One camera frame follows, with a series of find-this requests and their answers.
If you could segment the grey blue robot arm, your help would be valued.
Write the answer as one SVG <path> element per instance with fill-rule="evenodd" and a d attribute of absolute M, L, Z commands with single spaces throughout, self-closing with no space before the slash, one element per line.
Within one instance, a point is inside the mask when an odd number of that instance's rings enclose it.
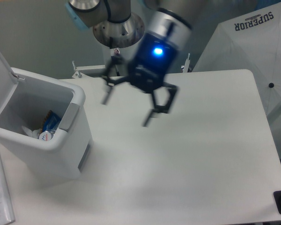
<path fill-rule="evenodd" d="M 109 90 L 129 83 L 146 94 L 165 87 L 169 98 L 165 105 L 153 102 L 148 118 L 156 113 L 168 113 L 177 93 L 177 86 L 165 82 L 165 76 L 176 57 L 189 40 L 192 29 L 207 0 L 150 0 L 155 13 L 139 41 L 128 0 L 70 0 L 66 7 L 73 19 L 84 28 L 99 26 L 110 49 L 138 47 L 130 60 L 114 54 L 102 73 Z"/>

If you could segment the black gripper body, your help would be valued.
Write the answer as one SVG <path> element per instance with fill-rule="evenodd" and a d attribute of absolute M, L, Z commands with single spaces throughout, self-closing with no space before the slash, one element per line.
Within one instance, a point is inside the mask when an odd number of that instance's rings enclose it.
<path fill-rule="evenodd" d="M 191 30 L 186 19 L 159 8 L 128 63 L 130 84 L 146 93 L 162 87 L 168 69 L 186 44 Z"/>

